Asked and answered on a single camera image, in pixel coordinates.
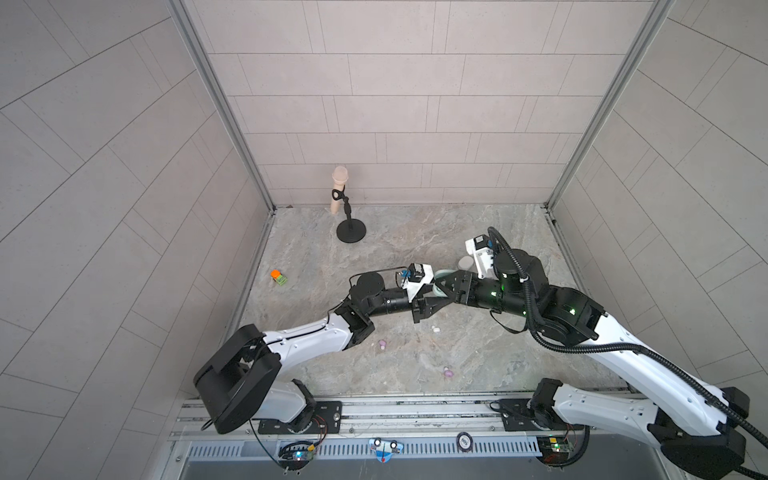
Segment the mint green earbud case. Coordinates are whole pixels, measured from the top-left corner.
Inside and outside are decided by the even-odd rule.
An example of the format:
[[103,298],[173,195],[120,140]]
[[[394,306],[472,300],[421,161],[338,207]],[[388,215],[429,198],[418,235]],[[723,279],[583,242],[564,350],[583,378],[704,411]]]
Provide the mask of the mint green earbud case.
[[457,270],[438,270],[434,274],[433,293],[437,297],[455,299],[455,286],[457,282]]

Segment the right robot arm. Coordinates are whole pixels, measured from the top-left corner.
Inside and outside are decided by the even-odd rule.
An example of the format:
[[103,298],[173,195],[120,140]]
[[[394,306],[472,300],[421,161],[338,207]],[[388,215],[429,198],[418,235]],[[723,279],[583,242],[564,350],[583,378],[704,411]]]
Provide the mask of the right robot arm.
[[560,380],[541,380],[528,404],[540,427],[597,427],[661,451],[700,479],[721,479],[744,468],[749,398],[735,387],[708,386],[648,347],[582,292],[549,283],[538,258],[513,249],[493,254],[493,276],[464,270],[440,273],[435,290],[448,299],[525,320],[541,346],[586,355],[643,394],[623,400]]

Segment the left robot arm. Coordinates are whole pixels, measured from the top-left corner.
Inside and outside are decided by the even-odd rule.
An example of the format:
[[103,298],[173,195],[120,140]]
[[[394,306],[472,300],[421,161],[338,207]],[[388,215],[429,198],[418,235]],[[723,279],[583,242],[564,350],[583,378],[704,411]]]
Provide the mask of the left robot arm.
[[387,288],[382,275],[365,272],[316,322],[268,332],[253,324],[239,328],[193,378],[209,415],[203,427],[227,434],[250,420],[266,419],[293,430],[306,428],[316,400],[301,381],[281,380],[283,371],[359,345],[374,332],[374,316],[409,311],[418,321],[450,303],[430,276],[420,283],[404,279]]

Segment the white earbud case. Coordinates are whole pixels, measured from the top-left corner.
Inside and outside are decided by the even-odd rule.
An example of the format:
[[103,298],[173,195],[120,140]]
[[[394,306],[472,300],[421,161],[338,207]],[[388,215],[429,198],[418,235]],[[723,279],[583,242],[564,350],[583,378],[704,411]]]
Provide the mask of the white earbud case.
[[471,256],[464,256],[458,262],[458,268],[465,271],[473,271],[475,269],[475,262]]

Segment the black microphone stand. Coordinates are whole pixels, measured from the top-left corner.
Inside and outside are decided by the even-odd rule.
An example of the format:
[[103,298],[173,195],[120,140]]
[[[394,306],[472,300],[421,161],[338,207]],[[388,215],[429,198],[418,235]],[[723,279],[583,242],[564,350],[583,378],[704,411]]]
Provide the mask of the black microphone stand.
[[332,199],[343,203],[343,210],[346,218],[339,223],[336,229],[337,238],[346,244],[353,244],[361,241],[367,233],[365,224],[352,216],[352,207],[349,198],[345,193],[345,188],[341,190],[332,190]]

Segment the small black round disc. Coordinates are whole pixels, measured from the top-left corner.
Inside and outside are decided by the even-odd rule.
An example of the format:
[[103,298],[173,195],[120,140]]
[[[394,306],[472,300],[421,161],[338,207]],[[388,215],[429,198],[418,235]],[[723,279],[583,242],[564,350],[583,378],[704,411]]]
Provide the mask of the small black round disc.
[[462,453],[472,452],[474,448],[473,437],[467,432],[460,432],[456,436],[456,446]]

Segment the blue white clip gadget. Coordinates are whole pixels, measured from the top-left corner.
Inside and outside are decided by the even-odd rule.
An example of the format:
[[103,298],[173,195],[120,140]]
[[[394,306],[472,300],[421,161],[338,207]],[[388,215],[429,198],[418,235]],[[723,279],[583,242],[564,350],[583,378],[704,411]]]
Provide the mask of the blue white clip gadget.
[[368,446],[379,463],[389,462],[394,455],[400,454],[404,449],[404,445],[401,442],[382,438],[370,439]]

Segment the orange green small toy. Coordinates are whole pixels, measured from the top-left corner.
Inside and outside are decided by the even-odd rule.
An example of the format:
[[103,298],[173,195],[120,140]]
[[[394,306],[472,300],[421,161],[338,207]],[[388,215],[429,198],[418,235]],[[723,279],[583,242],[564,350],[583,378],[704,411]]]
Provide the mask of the orange green small toy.
[[287,278],[282,274],[281,271],[277,269],[274,269],[270,272],[270,277],[278,285],[284,285],[287,282]]

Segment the beige microphone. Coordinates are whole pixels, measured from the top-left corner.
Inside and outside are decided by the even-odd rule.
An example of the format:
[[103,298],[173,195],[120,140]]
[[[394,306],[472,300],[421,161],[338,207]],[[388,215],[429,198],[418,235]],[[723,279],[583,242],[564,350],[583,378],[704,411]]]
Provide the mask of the beige microphone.
[[331,191],[330,212],[333,215],[336,215],[341,209],[348,178],[349,174],[345,166],[337,166],[332,173],[333,187]]

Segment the right green circuit board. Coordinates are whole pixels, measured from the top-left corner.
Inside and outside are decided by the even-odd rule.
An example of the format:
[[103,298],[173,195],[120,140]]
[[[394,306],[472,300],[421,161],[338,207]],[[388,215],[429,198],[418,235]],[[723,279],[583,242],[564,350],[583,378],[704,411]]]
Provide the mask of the right green circuit board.
[[564,437],[540,436],[536,438],[541,455],[538,460],[545,465],[564,463],[569,459],[572,444]]

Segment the green circuit board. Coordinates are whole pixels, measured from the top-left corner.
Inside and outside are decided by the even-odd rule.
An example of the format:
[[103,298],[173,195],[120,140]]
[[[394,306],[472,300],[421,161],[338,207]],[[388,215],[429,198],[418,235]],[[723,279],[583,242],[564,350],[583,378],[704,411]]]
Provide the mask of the green circuit board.
[[540,436],[536,438],[541,455],[538,460],[545,465],[564,463],[569,459],[572,444],[564,437]]
[[297,441],[282,446],[278,452],[279,463],[289,471],[298,471],[315,457],[317,446],[310,441]]

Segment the left green circuit board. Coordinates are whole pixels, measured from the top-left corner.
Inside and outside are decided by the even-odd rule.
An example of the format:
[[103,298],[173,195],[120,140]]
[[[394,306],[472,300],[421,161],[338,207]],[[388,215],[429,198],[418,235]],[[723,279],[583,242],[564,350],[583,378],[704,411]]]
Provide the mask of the left green circuit board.
[[289,471],[298,471],[315,457],[317,446],[310,441],[297,441],[282,446],[278,452],[279,463]]

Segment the aluminium front rail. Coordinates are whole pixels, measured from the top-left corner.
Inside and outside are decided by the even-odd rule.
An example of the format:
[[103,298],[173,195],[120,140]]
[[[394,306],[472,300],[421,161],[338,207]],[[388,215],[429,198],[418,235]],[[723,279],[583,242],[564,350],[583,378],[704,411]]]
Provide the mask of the aluminium front rail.
[[[563,431],[506,431],[499,413],[492,410],[501,399],[530,399],[528,392],[484,392],[446,395],[363,395],[321,397],[320,401],[340,401],[342,414],[338,434],[259,435],[260,420],[252,420],[227,434],[229,440],[259,436],[266,440],[405,439],[446,437],[460,432],[474,437],[505,435],[543,436],[577,433]],[[559,416],[567,424],[590,426],[600,433],[614,433],[646,441],[647,429],[657,416],[656,405],[625,390],[575,390],[565,396],[565,410]]]

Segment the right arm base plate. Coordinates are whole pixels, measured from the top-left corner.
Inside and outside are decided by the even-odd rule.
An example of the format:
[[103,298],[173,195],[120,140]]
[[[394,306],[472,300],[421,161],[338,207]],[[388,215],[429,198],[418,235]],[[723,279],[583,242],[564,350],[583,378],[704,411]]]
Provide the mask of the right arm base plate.
[[492,410],[499,413],[506,431],[563,431],[583,425],[567,424],[554,410],[551,401],[533,399],[501,399]]

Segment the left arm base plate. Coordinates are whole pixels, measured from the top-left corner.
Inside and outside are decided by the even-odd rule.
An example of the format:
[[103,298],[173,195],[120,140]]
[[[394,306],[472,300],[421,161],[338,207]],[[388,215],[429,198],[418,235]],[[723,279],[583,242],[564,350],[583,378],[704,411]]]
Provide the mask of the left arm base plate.
[[259,435],[319,435],[338,434],[340,431],[342,403],[320,401],[306,406],[288,423],[278,420],[260,420]]

